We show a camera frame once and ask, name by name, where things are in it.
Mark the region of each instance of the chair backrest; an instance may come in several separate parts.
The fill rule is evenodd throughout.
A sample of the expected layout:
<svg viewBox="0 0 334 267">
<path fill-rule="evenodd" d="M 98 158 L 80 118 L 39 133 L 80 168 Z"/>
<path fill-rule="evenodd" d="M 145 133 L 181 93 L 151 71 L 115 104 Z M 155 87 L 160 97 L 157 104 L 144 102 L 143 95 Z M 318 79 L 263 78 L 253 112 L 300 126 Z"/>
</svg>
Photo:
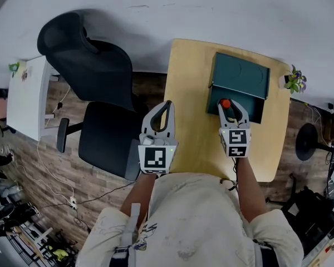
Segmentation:
<svg viewBox="0 0 334 267">
<path fill-rule="evenodd" d="M 134 111 L 129 56 L 114 44 L 88 40 L 83 20 L 79 11 L 50 20 L 38 35 L 38 51 L 79 99 L 111 103 Z"/>
</svg>

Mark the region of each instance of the power strip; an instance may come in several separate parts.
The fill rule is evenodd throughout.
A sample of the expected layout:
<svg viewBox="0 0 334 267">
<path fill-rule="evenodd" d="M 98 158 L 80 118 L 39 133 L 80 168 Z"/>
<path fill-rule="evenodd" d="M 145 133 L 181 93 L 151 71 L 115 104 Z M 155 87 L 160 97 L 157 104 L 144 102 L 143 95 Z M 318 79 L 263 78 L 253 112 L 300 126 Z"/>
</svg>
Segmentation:
<svg viewBox="0 0 334 267">
<path fill-rule="evenodd" d="M 70 202 L 71 207 L 72 207 L 74 210 L 76 210 L 76 209 L 77 209 L 77 204 L 76 204 L 77 201 L 76 201 L 76 198 L 74 198 L 74 197 L 71 196 L 70 200 L 71 200 L 71 202 Z"/>
</svg>

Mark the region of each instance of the potted plant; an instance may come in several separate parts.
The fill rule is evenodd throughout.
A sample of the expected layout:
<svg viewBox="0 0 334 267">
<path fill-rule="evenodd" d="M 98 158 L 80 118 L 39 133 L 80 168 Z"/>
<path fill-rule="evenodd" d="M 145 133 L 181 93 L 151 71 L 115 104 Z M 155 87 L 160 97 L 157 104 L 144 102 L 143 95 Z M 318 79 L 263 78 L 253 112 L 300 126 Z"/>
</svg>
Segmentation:
<svg viewBox="0 0 334 267">
<path fill-rule="evenodd" d="M 20 62 L 16 62 L 9 65 L 9 71 L 12 72 L 11 77 L 13 77 L 16 74 L 19 67 L 20 67 Z"/>
<path fill-rule="evenodd" d="M 289 89 L 291 94 L 294 92 L 303 93 L 307 88 L 307 78 L 302 75 L 302 71 L 296 70 L 294 65 L 292 65 L 290 73 L 290 75 L 280 77 L 280 88 Z"/>
</svg>

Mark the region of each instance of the chair armrest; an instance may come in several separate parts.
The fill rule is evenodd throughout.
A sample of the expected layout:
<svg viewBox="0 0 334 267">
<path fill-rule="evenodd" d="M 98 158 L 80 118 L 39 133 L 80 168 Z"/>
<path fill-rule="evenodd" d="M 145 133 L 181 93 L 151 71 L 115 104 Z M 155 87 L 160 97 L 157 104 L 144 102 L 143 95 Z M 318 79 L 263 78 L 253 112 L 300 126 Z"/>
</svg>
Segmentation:
<svg viewBox="0 0 334 267">
<path fill-rule="evenodd" d="M 60 126 L 58 127 L 58 134 L 57 134 L 57 149 L 61 153 L 64 153 L 66 149 L 68 126 L 69 126 L 69 118 L 62 118 Z"/>
<path fill-rule="evenodd" d="M 139 145 L 140 140 L 131 140 L 129 158 L 127 159 L 124 176 L 125 179 L 130 181 L 136 181 L 140 174 Z"/>
</svg>

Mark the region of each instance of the white t-shirt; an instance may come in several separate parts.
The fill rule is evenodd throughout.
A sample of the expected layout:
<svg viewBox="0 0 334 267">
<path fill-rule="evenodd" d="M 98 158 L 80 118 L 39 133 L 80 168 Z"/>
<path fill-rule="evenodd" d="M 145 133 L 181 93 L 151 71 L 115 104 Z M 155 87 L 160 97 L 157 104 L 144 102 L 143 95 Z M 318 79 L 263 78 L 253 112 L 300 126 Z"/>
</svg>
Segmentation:
<svg viewBox="0 0 334 267">
<path fill-rule="evenodd" d="M 134 244 L 136 267 L 256 266 L 256 243 L 267 242 L 279 265 L 301 266 L 303 249 L 280 210 L 248 223 L 235 190 L 208 174 L 168 174 L 156 180 L 149 214 Z M 106 267 L 129 217 L 102 210 L 77 260 L 79 267 Z"/>
</svg>

